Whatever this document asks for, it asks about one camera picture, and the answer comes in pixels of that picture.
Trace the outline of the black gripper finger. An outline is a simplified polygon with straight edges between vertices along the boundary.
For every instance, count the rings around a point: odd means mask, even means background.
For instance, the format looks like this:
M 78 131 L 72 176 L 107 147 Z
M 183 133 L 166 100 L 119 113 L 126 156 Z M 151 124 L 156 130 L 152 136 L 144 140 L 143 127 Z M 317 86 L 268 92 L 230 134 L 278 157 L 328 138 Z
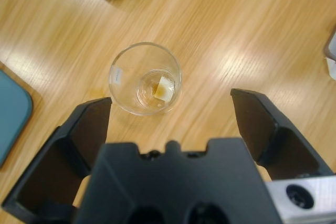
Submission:
M 71 223 L 82 180 L 105 144 L 110 97 L 82 103 L 55 128 L 1 204 L 24 223 Z
M 295 125 L 264 94 L 231 89 L 236 120 L 253 160 L 272 180 L 334 172 Z

